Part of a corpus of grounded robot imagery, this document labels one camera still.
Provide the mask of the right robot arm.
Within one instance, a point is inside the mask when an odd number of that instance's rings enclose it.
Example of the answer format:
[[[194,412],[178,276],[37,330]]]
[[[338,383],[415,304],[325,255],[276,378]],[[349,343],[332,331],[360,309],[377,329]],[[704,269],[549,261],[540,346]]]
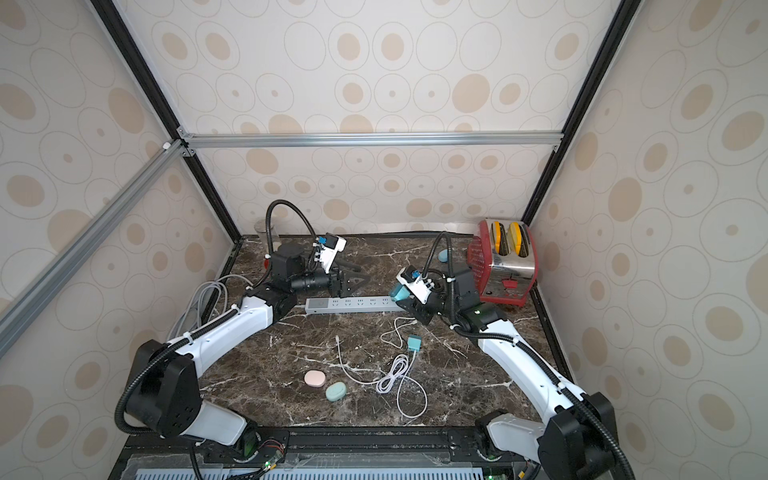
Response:
[[[471,340],[507,373],[540,417],[537,422],[505,412],[482,417],[476,423],[481,455],[522,456],[551,479],[596,479],[604,473],[634,478],[610,401],[601,393],[587,394],[545,361],[498,305],[482,301],[470,269],[457,271],[448,261],[439,278],[429,278],[431,271],[429,264],[402,268],[396,276],[400,287],[392,294],[396,304],[423,324],[440,316],[454,333]]]

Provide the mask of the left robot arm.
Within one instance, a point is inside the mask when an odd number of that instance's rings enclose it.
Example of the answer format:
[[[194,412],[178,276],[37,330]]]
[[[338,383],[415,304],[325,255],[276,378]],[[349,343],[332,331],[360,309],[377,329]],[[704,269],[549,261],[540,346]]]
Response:
[[[265,214],[266,271],[223,314],[201,327],[160,343],[149,340],[136,351],[115,410],[116,427],[128,435],[157,434],[207,441],[253,456],[262,439],[245,416],[201,397],[199,379],[220,358],[249,337],[283,319],[302,292],[325,289],[333,297],[350,296],[370,278],[360,267],[339,259],[346,240],[312,232],[308,248],[274,244],[272,214],[293,203],[273,201]]]

